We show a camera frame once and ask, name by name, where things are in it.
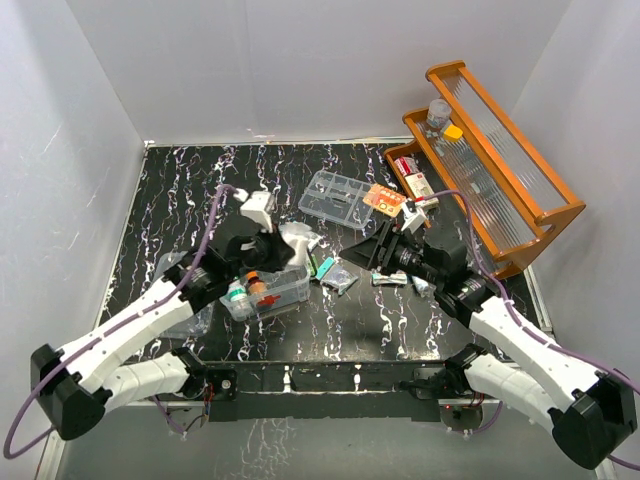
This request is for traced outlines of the white blue gauze packet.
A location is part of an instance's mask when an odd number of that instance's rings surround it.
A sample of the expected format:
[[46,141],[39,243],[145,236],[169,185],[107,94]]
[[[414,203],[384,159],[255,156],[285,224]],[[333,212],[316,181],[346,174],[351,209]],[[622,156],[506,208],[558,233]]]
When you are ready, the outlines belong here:
[[305,266],[308,253],[320,243],[322,236],[301,222],[287,222],[279,226],[279,232],[287,245],[294,250],[294,256],[287,262],[287,268]]

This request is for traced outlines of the green wind oil box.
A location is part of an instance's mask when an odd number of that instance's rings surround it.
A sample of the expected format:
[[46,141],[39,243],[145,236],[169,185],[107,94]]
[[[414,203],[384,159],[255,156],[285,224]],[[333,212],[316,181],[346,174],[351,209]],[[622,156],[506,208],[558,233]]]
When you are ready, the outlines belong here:
[[312,253],[307,253],[306,268],[311,279],[315,278],[318,273],[319,264],[316,257]]

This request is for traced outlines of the orange plaster packet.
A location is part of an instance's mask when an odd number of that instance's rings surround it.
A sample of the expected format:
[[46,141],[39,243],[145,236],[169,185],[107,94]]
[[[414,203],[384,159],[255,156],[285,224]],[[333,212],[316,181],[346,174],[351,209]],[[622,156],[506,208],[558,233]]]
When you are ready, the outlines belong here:
[[363,198],[366,205],[390,218],[400,213],[406,200],[403,194],[380,184],[372,185]]

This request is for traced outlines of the orange brown medicine bottle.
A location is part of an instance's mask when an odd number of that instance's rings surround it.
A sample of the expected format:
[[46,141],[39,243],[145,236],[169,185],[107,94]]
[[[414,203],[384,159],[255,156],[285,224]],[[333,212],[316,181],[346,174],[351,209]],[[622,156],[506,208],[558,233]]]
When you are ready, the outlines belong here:
[[247,293],[258,302],[260,302],[266,295],[267,285],[262,280],[257,271],[250,271],[246,274],[246,290]]

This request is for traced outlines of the clear first aid box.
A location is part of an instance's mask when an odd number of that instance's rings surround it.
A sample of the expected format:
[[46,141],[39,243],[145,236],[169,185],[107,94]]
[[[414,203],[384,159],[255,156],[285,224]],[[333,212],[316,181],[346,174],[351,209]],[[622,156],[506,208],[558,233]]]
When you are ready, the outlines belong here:
[[[248,293],[251,311],[246,316],[233,316],[236,322],[262,320],[306,302],[310,297],[310,276],[304,266],[285,268],[274,273],[257,271],[267,285],[265,297],[258,302]],[[238,277],[246,289],[246,274]]]

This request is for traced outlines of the teal bandage packet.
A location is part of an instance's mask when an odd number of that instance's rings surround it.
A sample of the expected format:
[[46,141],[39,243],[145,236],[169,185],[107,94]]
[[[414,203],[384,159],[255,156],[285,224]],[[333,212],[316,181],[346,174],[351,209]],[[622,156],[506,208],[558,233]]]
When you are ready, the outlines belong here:
[[334,267],[336,261],[333,257],[326,258],[318,267],[315,274],[315,279],[321,281]]

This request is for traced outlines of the dark pill blister pack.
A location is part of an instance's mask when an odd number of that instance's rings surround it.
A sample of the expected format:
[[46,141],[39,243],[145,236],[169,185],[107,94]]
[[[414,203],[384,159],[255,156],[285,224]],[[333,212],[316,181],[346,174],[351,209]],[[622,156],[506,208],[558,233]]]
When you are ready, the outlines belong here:
[[358,276],[338,264],[334,264],[322,277],[320,283],[343,295],[358,280]]

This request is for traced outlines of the blue white spray bottle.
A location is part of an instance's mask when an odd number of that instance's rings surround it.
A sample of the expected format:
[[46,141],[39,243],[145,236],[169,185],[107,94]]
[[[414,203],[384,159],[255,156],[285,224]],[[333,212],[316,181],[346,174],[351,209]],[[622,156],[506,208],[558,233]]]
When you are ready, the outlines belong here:
[[413,286],[414,286],[414,289],[415,289],[416,293],[421,298],[426,297],[430,293],[431,286],[427,281],[425,281],[423,279],[420,279],[418,277],[415,277],[415,276],[412,276],[411,280],[412,280],[412,283],[413,283]]

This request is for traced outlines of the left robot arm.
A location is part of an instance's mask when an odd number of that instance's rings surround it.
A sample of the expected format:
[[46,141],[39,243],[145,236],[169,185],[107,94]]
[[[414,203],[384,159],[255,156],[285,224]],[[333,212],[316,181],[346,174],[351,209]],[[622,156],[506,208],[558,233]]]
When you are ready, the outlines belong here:
[[304,255],[304,245],[279,231],[235,236],[218,251],[193,249],[136,301],[83,337],[31,355],[34,399],[64,440],[92,430],[109,412],[158,394],[200,396],[206,367],[181,348],[135,365],[128,359],[169,328],[223,297],[250,271],[278,272]]

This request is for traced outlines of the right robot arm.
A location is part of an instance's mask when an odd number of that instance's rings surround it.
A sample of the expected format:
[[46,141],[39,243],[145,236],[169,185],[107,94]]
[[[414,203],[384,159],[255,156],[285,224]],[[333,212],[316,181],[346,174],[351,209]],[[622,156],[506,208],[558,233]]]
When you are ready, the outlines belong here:
[[434,285],[441,310],[514,361],[508,366],[468,344],[431,375],[401,389],[429,398],[487,394],[543,427],[578,466],[593,470],[638,428],[634,391],[608,372],[562,351],[514,309],[496,282],[473,269],[459,240],[420,243],[391,221],[343,249],[340,258],[383,275],[404,272]]

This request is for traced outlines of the beige medicine box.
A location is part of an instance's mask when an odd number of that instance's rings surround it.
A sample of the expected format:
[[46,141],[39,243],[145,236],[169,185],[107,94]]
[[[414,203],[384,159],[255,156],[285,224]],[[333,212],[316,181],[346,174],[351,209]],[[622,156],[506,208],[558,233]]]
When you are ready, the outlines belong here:
[[421,208],[431,210],[439,206],[439,199],[434,197],[434,191],[423,173],[405,176],[404,181],[409,196]]

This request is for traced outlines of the red white medicine box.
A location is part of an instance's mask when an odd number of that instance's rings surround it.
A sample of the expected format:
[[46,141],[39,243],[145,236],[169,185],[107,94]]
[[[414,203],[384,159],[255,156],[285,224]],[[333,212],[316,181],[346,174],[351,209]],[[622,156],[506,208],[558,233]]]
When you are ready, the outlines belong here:
[[417,174],[420,172],[418,164],[412,157],[401,156],[394,160],[398,171],[403,177]]

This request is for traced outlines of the clear compartment organizer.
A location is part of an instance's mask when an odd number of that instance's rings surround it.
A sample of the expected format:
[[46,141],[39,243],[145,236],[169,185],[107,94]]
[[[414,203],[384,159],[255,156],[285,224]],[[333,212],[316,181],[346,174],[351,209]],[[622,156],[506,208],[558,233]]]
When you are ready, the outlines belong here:
[[372,184],[320,170],[305,188],[298,208],[318,219],[361,230],[373,212],[373,207],[364,202],[371,187]]

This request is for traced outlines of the white green capped bottle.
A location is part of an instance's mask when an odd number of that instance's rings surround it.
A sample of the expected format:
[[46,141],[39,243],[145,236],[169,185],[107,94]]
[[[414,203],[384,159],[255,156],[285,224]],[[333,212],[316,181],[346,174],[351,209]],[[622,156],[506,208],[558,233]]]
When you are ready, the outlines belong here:
[[251,311],[247,291],[239,279],[229,285],[221,302],[233,316],[246,316]]

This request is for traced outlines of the orange wooden shelf rack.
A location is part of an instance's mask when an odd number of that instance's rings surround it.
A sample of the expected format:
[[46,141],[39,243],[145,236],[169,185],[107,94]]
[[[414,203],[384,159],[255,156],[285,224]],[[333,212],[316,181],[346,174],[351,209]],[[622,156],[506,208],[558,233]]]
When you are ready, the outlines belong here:
[[428,108],[404,114],[412,139],[384,157],[404,192],[406,158],[422,154],[449,189],[473,208],[474,228],[500,278],[523,272],[584,210],[584,202],[549,165],[466,64],[435,65],[425,74],[462,132],[449,141],[428,124]]

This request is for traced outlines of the yellow capped bottle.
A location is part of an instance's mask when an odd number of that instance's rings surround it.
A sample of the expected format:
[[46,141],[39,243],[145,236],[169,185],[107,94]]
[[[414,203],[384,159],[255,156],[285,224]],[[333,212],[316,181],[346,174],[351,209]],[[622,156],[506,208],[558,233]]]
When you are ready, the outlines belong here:
[[459,127],[453,124],[446,126],[442,131],[442,138],[449,142],[457,142],[462,137],[463,137],[463,131]]

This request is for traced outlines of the clear jar on shelf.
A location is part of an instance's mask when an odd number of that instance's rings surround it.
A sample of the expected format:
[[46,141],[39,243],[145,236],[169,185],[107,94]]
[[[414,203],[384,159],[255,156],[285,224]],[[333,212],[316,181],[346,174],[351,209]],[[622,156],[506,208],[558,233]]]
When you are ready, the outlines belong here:
[[449,121],[450,115],[450,105],[443,99],[435,99],[430,102],[426,122],[431,129],[441,130]]

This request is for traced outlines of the metal frame rail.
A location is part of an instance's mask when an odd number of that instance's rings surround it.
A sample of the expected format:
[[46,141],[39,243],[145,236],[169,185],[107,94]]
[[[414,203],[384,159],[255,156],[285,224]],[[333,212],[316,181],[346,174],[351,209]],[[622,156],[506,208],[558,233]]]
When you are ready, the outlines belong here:
[[[195,314],[172,288],[159,281],[84,337],[57,349],[42,346],[32,354],[32,392],[61,438],[80,437],[107,412],[161,394],[231,402],[242,394],[306,392],[292,365],[274,368],[274,382],[267,386],[243,379],[231,365],[205,364],[185,348],[131,363],[141,345]],[[334,364],[328,384],[314,381],[311,390],[322,395],[406,391],[424,400],[485,394],[544,427],[565,455],[586,469],[597,467],[634,430],[633,395],[621,377],[564,350],[526,320],[503,290],[481,295],[470,285],[458,300],[462,321],[503,350],[507,362],[469,344],[438,370],[413,366],[406,378],[390,366],[375,379],[373,367]]]

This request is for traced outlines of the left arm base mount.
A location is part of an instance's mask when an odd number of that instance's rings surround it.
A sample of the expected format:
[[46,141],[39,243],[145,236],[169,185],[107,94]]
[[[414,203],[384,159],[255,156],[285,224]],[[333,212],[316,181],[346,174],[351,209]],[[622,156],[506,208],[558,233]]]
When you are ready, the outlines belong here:
[[207,365],[186,347],[174,349],[171,354],[182,362],[187,374],[175,394],[188,400],[202,400],[206,418],[211,417],[215,402],[236,400],[238,375],[234,369]]

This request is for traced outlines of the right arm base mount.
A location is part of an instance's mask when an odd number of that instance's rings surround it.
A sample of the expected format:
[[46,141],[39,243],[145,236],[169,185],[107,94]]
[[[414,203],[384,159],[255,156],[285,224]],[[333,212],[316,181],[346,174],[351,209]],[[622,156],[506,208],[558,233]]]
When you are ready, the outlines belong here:
[[479,407],[484,402],[485,394],[472,389],[465,372],[474,361],[488,354],[489,351],[483,347],[468,344],[459,353],[446,359],[435,373],[427,373],[426,367],[416,368],[410,380],[398,383],[398,389],[409,392],[417,399],[454,399],[471,394],[467,407]]

